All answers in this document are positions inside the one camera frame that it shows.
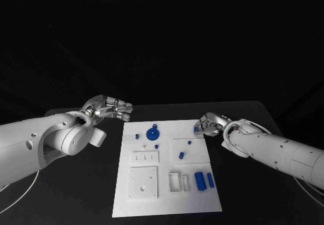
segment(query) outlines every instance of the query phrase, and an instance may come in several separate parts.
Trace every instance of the robotic hand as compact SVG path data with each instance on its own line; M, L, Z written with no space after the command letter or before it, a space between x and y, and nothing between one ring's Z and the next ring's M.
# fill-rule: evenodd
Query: robotic hand
M324 189L324 151L272 135L256 123L207 112L194 125L194 134L216 136L223 131L222 146L238 156L249 156L291 176Z
M98 95L79 111L0 126L0 189L43 169L58 158L75 155L88 143L99 147L107 133L94 126L105 117L130 121L133 105Z

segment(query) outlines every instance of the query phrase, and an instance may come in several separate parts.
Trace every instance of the hole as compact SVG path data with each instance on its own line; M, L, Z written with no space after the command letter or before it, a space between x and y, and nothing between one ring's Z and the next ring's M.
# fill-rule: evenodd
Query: hole
M33 149L33 143L32 143L32 141L26 141L26 146L27 146L29 150Z

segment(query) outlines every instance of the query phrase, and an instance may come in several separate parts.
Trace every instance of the black background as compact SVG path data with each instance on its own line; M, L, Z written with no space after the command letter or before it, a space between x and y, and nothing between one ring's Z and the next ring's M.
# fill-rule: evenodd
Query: black background
M16 1L3 9L0 124L99 94L134 105L258 100L284 136L324 149L323 7Z

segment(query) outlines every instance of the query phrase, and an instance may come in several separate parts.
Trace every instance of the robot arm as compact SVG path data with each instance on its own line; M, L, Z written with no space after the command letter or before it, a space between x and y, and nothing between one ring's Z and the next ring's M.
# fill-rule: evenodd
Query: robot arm
M291 176L324 189L324 151L277 135L264 133L252 122L232 121L207 112L194 125L196 135L216 136L223 131L222 146L241 157L249 156Z
M43 169L58 158L75 155L88 143L99 147L107 133L94 126L105 117L130 121L133 105L104 95L79 111L0 126L0 189Z

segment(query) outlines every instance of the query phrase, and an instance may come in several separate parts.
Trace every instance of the table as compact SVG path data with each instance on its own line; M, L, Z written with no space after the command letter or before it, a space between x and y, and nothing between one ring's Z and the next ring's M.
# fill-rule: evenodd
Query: table
M45 116L78 109L52 109ZM258 101L137 105L131 121L199 120L206 112L232 120L245 118L281 135ZM75 156L58 159L40 170L29 193L0 214L0 224L324 224L324 209L292 176L228 151L220 146L222 135L205 139L223 212L112 218L122 124L118 119L104 119L97 126L108 134L101 148L88 144ZM7 187L0 210L22 196L35 175Z

